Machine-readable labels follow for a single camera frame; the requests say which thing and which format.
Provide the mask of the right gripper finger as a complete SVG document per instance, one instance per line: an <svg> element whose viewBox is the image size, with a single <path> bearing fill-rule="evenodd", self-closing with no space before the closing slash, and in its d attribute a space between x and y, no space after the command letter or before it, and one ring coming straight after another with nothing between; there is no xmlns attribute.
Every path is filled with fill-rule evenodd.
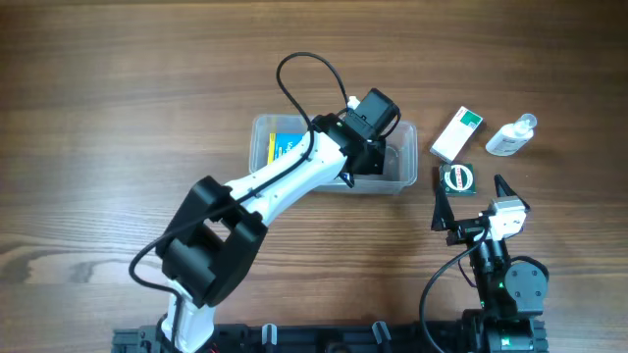
<svg viewBox="0 0 628 353"><path fill-rule="evenodd" d="M450 230L454 229L455 225L455 217L448 202L445 189L439 185L435 191L435 209L432 218L431 230Z"/></svg>
<svg viewBox="0 0 628 353"><path fill-rule="evenodd" d="M494 182L497 197L517 197L519 201L523 204L525 212L529 212L531 210L530 205L509 186L509 184L505 181L502 175L495 175Z"/></svg>

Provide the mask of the blue yellow VapoDrops box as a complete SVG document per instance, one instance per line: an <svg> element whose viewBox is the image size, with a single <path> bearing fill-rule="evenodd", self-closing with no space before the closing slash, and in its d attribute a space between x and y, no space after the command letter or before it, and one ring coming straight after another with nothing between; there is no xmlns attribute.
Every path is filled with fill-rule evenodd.
<svg viewBox="0 0 628 353"><path fill-rule="evenodd" d="M267 164L271 164L293 147L299 144L302 134L299 133L276 133L269 134Z"/></svg>

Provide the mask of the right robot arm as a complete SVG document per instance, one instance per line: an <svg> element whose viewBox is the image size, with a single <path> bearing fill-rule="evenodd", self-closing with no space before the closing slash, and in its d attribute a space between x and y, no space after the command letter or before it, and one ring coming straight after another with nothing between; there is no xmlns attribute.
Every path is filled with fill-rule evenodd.
<svg viewBox="0 0 628 353"><path fill-rule="evenodd" d="M512 257L506 240L523 231L529 204L505 181L494 177L497 197L473 219L458 220L445 188L435 193L431 229L446 231L446 244L466 249L445 263L428 281L420 299L420 325L436 352L532 352L549 350L544 312L550 272L529 256ZM467 309L448 331L434 331L426 322L426 301L436 280L467 257L478 291L479 309Z"/></svg>

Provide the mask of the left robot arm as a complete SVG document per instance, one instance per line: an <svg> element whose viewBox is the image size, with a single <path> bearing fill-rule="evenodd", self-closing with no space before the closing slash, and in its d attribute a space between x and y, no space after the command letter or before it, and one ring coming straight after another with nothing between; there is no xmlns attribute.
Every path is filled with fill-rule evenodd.
<svg viewBox="0 0 628 353"><path fill-rule="evenodd" d="M309 191L383 168L400 110L373 88L361 101L309 124L301 139L257 172L220 184L207 176L189 191L156 247L174 289L161 330L174 352L195 352L214 331L217 306L247 275L283 211Z"/></svg>

